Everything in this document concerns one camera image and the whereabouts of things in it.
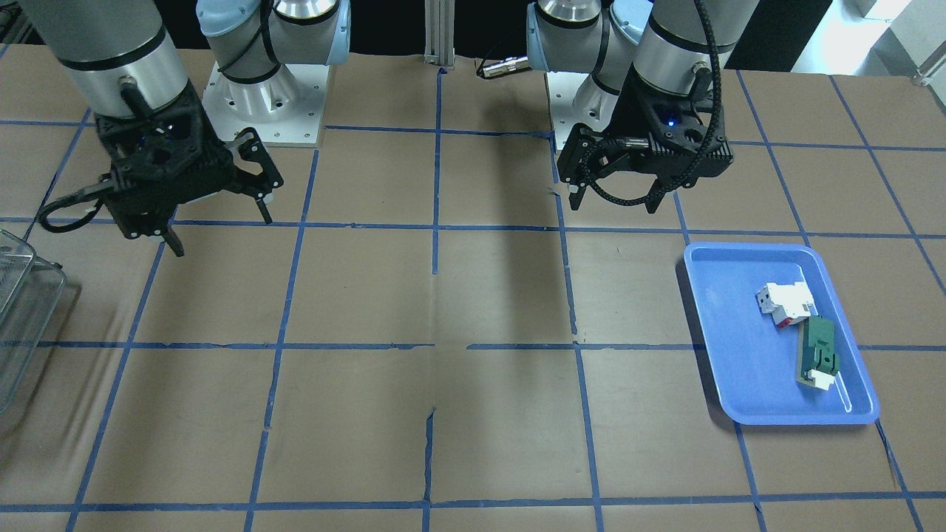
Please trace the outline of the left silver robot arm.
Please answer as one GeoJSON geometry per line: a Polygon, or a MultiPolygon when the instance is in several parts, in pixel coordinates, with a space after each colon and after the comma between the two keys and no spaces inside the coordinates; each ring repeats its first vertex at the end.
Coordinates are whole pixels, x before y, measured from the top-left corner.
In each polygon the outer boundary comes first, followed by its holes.
{"type": "Polygon", "coordinates": [[[534,1],[527,58],[536,71],[585,75],[558,156],[570,208],[594,191],[656,212],[677,189],[714,178],[734,155],[722,70],[756,1],[534,1]]]}

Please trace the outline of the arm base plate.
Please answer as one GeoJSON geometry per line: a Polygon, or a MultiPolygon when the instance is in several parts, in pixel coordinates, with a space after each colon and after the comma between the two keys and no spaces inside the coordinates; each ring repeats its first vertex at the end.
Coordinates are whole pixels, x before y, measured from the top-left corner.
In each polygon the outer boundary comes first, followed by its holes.
{"type": "Polygon", "coordinates": [[[555,142],[554,161],[558,161],[575,124],[584,124],[598,134],[608,127],[618,95],[601,87],[591,72],[548,72],[546,86],[555,142]]]}
{"type": "Polygon", "coordinates": [[[213,71],[203,107],[224,141],[251,127],[268,147],[316,148],[331,74],[328,65],[288,64],[269,80],[239,84],[213,71]]]}

